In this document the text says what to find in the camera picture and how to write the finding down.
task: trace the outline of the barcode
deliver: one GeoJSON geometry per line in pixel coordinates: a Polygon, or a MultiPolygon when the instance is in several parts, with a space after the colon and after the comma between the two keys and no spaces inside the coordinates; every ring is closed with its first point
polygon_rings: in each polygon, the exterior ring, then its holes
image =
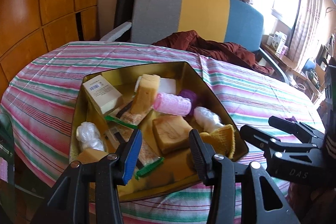
{"type": "Polygon", "coordinates": [[[93,85],[93,86],[90,87],[90,90],[98,89],[98,87],[100,87],[99,84],[93,85]]]}

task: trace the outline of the striped tablecloth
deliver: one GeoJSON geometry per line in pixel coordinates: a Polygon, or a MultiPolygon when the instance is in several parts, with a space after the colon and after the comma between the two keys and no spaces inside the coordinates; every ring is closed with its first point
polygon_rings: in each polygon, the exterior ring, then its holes
{"type": "MultiPolygon", "coordinates": [[[[284,141],[295,138],[271,128],[272,115],[306,122],[324,132],[321,119],[302,92],[248,69],[201,55],[149,45],[121,42],[71,42],[27,65],[10,82],[1,112],[12,117],[16,153],[52,186],[68,165],[71,123],[85,75],[123,66],[187,61],[212,88],[240,128],[253,125],[284,141]]],[[[265,166],[263,152],[249,145],[241,159],[265,166]]],[[[288,183],[275,179],[286,194],[288,183]]],[[[197,184],[159,198],[122,203],[125,223],[205,223],[211,187],[197,184]]],[[[236,223],[240,223],[241,188],[236,185],[236,223]]]]}

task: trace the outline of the maroon blanket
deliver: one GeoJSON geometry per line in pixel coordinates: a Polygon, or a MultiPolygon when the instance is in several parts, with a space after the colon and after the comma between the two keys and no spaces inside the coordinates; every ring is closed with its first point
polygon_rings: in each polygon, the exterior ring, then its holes
{"type": "Polygon", "coordinates": [[[175,32],[153,45],[198,53],[219,61],[254,70],[264,75],[272,75],[274,72],[274,69],[271,67],[259,66],[255,60],[254,53],[249,52],[244,47],[232,42],[218,43],[204,40],[194,30],[175,32]]]}

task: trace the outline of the white box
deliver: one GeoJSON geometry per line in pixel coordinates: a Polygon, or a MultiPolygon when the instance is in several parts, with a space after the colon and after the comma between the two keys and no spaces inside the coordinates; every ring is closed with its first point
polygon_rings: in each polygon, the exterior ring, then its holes
{"type": "Polygon", "coordinates": [[[102,115],[123,103],[122,94],[101,75],[83,83],[83,86],[95,109],[102,115]]]}
{"type": "Polygon", "coordinates": [[[275,32],[273,40],[272,40],[272,47],[276,51],[276,53],[280,54],[285,43],[286,43],[287,35],[283,32],[275,32]]]}

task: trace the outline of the blue gripper pad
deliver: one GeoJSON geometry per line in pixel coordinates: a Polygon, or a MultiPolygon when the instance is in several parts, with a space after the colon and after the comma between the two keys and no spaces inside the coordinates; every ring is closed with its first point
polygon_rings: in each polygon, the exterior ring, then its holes
{"type": "Polygon", "coordinates": [[[142,133],[139,129],[134,129],[132,136],[129,139],[127,146],[126,146],[129,152],[125,160],[125,169],[124,169],[124,174],[122,177],[122,180],[125,183],[125,185],[133,176],[134,168],[135,168],[135,165],[139,157],[141,145],[142,145],[142,133]]]}

